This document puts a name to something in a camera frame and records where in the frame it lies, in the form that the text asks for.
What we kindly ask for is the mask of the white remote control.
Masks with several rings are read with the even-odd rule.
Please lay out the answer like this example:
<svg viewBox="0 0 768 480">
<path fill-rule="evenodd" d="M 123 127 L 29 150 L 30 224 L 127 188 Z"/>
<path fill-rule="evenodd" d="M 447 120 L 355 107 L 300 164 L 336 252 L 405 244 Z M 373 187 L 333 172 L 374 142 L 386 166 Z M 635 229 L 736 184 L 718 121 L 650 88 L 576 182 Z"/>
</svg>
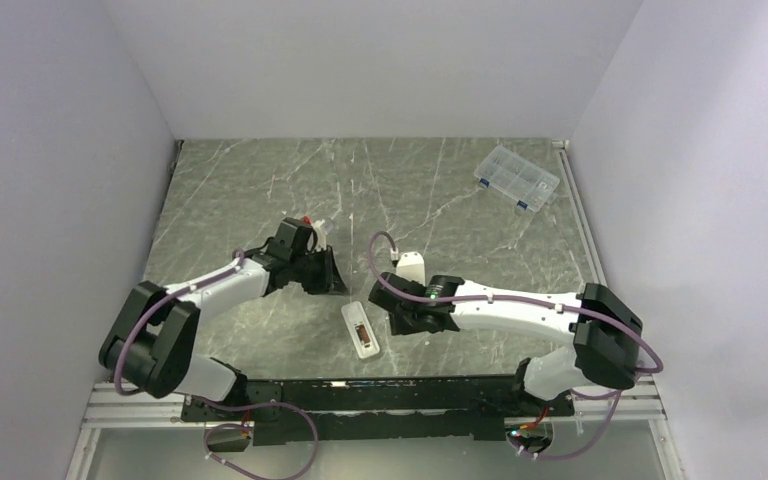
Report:
<svg viewBox="0 0 768 480">
<path fill-rule="evenodd" d="M 343 305 L 341 314 L 358 357 L 368 360 L 379 355 L 380 345 L 362 303 L 353 301 Z"/>
</svg>

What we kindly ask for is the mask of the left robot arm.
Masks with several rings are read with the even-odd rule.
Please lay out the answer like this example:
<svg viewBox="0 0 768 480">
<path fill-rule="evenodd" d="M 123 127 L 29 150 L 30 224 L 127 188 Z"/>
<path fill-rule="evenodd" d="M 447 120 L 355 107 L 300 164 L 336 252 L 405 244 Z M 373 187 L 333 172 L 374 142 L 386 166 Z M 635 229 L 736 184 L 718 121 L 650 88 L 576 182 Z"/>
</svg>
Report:
<svg viewBox="0 0 768 480">
<path fill-rule="evenodd" d="M 309 295 L 346 295 L 328 235 L 331 219 L 287 217 L 276 233 L 230 262 L 191 280 L 137 284 L 128 294 L 99 351 L 121 396 L 140 393 L 197 397 L 224 420 L 250 401 L 248 377 L 235 367 L 194 352 L 199 327 L 227 311 L 289 284 Z"/>
</svg>

